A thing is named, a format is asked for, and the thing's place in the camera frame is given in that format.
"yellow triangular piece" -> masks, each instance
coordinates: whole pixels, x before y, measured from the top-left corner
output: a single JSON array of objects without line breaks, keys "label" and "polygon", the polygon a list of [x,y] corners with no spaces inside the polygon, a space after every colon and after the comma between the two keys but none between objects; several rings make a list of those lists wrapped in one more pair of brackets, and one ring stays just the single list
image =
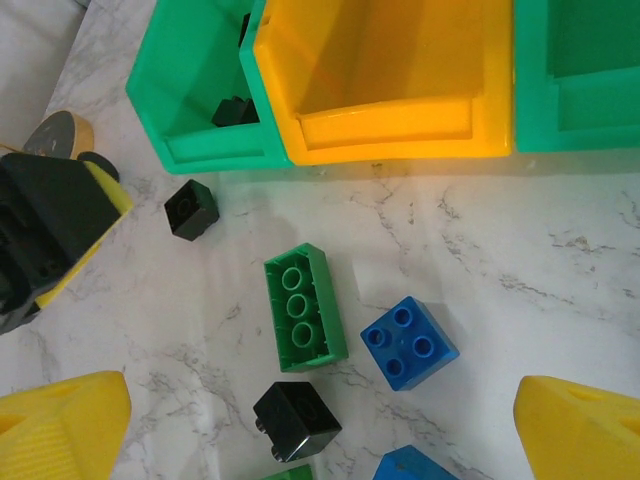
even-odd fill
[{"label": "yellow triangular piece", "polygon": [[0,480],[107,480],[130,417],[120,372],[0,398]]},{"label": "yellow triangular piece", "polygon": [[640,400],[552,377],[525,377],[516,428],[538,480],[640,479]]}]

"yellow plastic piece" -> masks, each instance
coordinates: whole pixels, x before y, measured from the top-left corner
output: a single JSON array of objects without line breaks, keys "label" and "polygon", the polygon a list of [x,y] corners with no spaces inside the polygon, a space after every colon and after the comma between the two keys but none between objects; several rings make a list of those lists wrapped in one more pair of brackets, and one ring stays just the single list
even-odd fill
[{"label": "yellow plastic piece", "polygon": [[538,480],[640,478],[640,400],[552,377],[525,377],[516,428]]},{"label": "yellow plastic piece", "polygon": [[62,290],[64,290],[64,288],[69,284],[73,277],[75,277],[78,272],[80,272],[80,270],[85,267],[91,257],[93,257],[93,255],[98,251],[98,249],[100,248],[100,244],[102,243],[104,238],[111,232],[111,230],[113,230],[116,225],[118,225],[122,221],[124,216],[133,208],[133,200],[131,200],[131,197],[120,186],[120,184],[116,182],[113,177],[111,177],[111,175],[109,175],[93,163],[85,162],[84,165],[89,169],[89,171],[93,175],[93,178],[96,179],[100,187],[102,187],[105,195],[109,197],[109,200],[111,200],[111,203],[116,208],[116,210],[118,210],[118,212],[120,213],[120,218],[113,225],[111,225],[111,228],[107,230],[104,235],[96,243],[94,243],[89,250],[87,250],[87,253],[82,256],[78,263],[76,263],[73,268],[69,270],[69,273],[67,273],[54,288],[36,298],[36,303],[38,304],[38,307],[40,307],[40,309],[46,307],[54,298],[56,298],[56,296],[58,296],[58,294]]},{"label": "yellow plastic piece", "polygon": [[0,398],[0,480],[107,480],[130,417],[120,372]]},{"label": "yellow plastic piece", "polygon": [[512,149],[512,0],[268,0],[254,45],[298,165]]}]

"blue duplo brick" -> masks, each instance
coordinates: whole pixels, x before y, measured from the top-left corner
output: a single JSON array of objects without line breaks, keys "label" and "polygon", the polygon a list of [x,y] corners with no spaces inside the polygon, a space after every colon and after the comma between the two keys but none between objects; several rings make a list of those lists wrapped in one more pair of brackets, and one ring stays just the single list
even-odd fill
[{"label": "blue duplo brick", "polygon": [[458,480],[411,445],[387,453],[373,480]]},{"label": "blue duplo brick", "polygon": [[427,307],[413,297],[360,336],[394,391],[411,390],[460,355]]}]

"white marble surface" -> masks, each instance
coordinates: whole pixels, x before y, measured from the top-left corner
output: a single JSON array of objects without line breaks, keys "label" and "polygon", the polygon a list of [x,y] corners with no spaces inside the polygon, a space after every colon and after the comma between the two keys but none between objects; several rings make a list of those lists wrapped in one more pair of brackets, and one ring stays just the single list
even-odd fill
[{"label": "white marble surface", "polygon": [[[512,403],[524,375],[640,397],[640,152],[204,175],[221,221],[173,237],[160,166],[124,93],[153,2],[94,0],[50,110],[94,125],[136,209],[33,324],[0,337],[2,394],[125,373],[133,417],[114,479],[251,480],[282,470],[252,406],[308,378],[344,427],[319,479],[369,479],[408,443],[464,480],[531,479]],[[325,250],[351,358],[279,372],[262,262]],[[358,336],[407,294],[461,356],[392,393]]]}]

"green duplo brick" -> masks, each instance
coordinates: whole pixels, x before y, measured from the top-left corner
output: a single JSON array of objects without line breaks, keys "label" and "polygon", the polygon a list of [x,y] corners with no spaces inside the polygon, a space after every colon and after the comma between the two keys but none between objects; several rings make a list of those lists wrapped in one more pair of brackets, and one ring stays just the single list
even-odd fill
[{"label": "green duplo brick", "polygon": [[303,465],[302,467],[293,468],[286,472],[276,473],[262,480],[313,480],[313,473],[311,473],[311,467],[309,467],[309,465]]},{"label": "green duplo brick", "polygon": [[282,372],[349,356],[327,258],[305,243],[264,264]]}]

